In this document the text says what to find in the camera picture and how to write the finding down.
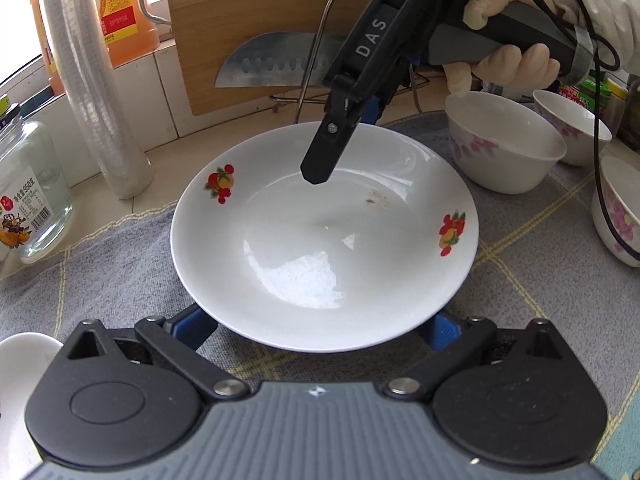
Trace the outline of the white jacket forearm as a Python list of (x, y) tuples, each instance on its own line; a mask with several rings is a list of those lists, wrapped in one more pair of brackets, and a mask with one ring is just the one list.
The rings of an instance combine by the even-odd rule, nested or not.
[[(587, 27), (577, 0), (544, 0), (565, 21)], [(639, 0), (582, 0), (594, 31), (620, 57), (620, 68), (639, 75)]]

